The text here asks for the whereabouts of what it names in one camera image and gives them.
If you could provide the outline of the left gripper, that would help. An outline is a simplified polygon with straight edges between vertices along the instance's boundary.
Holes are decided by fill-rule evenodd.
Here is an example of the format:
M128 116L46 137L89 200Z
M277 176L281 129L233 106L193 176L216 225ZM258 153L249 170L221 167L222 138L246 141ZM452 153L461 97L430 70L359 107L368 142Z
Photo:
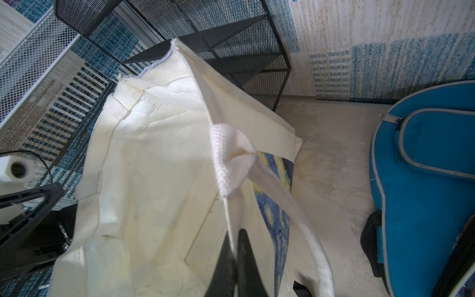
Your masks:
M1 234L1 247L16 247L1 252L1 280L12 281L45 270L65 253L74 236L77 205L52 210L63 197L60 183L28 189L1 196L1 209L20 206L30 200L41 199L32 210L10 221Z

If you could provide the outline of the clear ping pong set case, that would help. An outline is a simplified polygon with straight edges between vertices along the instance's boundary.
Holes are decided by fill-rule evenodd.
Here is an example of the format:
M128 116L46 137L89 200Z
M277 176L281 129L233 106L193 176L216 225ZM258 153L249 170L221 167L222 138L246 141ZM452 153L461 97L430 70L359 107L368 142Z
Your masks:
M475 216L458 235L449 260L432 297L473 297L475 295Z

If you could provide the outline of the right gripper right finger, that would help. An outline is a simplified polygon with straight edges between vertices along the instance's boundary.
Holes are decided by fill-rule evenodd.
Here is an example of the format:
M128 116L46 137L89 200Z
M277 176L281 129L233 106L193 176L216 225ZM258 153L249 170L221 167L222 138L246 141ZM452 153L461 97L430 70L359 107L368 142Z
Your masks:
M237 295L267 297L247 231L240 229L237 246Z

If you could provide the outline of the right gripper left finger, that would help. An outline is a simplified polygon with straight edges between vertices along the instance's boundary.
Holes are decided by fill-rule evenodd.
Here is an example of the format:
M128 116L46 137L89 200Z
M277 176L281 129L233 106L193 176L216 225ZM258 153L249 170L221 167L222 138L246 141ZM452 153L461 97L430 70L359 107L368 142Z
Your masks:
M233 297L236 287L236 261L226 233L210 285L204 297Z

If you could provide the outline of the canvas tote bag starry print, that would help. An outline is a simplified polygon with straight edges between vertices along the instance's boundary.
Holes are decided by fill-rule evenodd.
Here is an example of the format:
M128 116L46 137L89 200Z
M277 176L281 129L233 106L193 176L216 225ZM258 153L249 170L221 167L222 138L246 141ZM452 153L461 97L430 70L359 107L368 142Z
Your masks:
M291 195L303 141L285 120L174 39L122 77L98 117L75 190L72 245L51 297L204 297L226 233L247 231L268 297L279 294L289 224L306 240L320 297L335 295L315 231Z

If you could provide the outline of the blue ping pong paddle case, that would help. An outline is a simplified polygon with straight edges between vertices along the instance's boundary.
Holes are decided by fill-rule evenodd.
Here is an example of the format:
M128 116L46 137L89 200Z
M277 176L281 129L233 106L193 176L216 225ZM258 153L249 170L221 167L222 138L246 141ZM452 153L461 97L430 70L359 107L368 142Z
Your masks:
M381 114L369 177L361 247L373 275L392 297L431 297L475 215L475 83L430 87Z

